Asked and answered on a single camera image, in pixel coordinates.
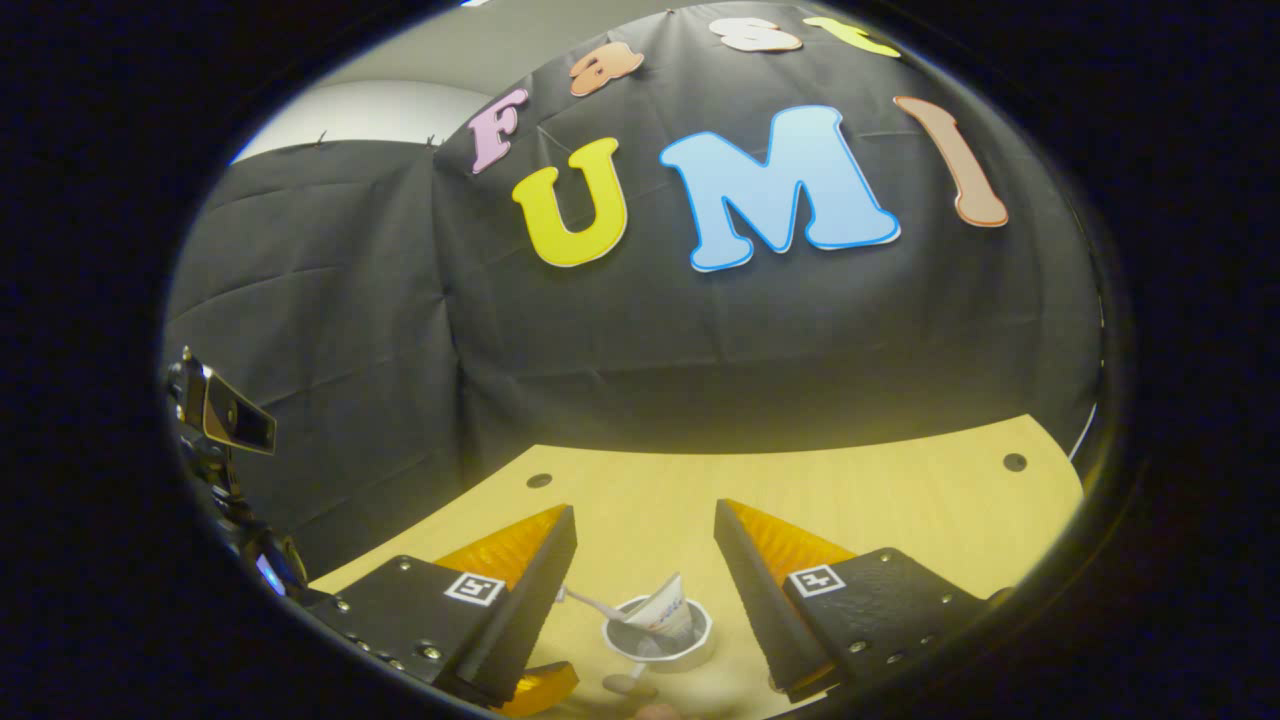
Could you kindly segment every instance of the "small bowl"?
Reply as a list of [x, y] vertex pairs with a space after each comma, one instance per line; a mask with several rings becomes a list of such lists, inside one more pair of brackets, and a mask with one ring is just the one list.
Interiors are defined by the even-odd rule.
[[[648, 598], [649, 596], [646, 594], [634, 597], [620, 605], [618, 610], [627, 612]], [[655, 673], [684, 673], [698, 667], [703, 662], [707, 662], [714, 651], [712, 616], [696, 600], [686, 600], [686, 602], [689, 602], [689, 610], [694, 616], [694, 632], [696, 633], [698, 639], [695, 639], [694, 643], [685, 650], [658, 657], [644, 657], [636, 655], [639, 650], [637, 643], [640, 638], [645, 635], [645, 632], [631, 628], [623, 623], [618, 623], [617, 620], [605, 620], [604, 624], [600, 625], [600, 634], [604, 635], [604, 644], [609, 646], [609, 650], [617, 652], [627, 660], [644, 662]]]

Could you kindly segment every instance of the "yellow table surface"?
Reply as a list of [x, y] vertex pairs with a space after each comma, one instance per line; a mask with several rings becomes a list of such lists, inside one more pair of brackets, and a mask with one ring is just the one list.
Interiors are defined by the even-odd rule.
[[[1019, 473], [1004, 457], [1027, 459]], [[530, 488], [539, 473], [550, 484]], [[756, 720], [797, 705], [769, 689], [728, 568], [712, 537], [716, 501], [737, 500], [855, 553], [892, 546], [979, 598], [1014, 585], [1044, 555], [1082, 498], [1061, 448], [1030, 416], [929, 438], [806, 452], [663, 455], [534, 446], [408, 530], [314, 580], [338, 592], [397, 555], [435, 560], [558, 503], [573, 506], [577, 552], [564, 578], [611, 605], [672, 573], [710, 614], [716, 653], [684, 674], [649, 671], [686, 717]], [[527, 666], [573, 664], [573, 694], [536, 717], [628, 717], [640, 702], [602, 687], [634, 666], [608, 651], [603, 616], [553, 605]]]

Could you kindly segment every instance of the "orange soft finger pad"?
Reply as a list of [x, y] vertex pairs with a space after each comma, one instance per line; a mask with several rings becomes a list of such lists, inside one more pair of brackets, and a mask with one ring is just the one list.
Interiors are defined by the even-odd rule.
[[527, 717], [559, 705], [577, 687], [577, 673], [571, 662], [553, 662], [525, 670], [516, 684], [516, 697], [497, 708], [507, 717]]
[[557, 505], [536, 515], [508, 525], [492, 536], [454, 550], [435, 561], [442, 568], [460, 573], [475, 573], [507, 583], [511, 591], [524, 577], [529, 562], [538, 553], [543, 541], [567, 505]]
[[737, 515], [748, 537], [755, 543], [760, 560], [773, 583], [782, 587], [787, 575], [815, 565], [833, 565], [856, 557], [838, 544], [762, 512], [754, 507], [724, 500]]

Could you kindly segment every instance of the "blue letter m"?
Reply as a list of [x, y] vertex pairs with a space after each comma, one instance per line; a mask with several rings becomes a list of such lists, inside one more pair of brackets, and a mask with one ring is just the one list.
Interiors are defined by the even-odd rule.
[[872, 195], [854, 154], [840, 135], [840, 110], [826, 105], [788, 108], [773, 115], [768, 160], [762, 165], [713, 132], [666, 147], [658, 160], [680, 172], [698, 225], [690, 255], [703, 273], [751, 259], [751, 242], [733, 232], [730, 204], [774, 252], [791, 247], [800, 188], [809, 193], [809, 243], [822, 250], [890, 242], [897, 218]]

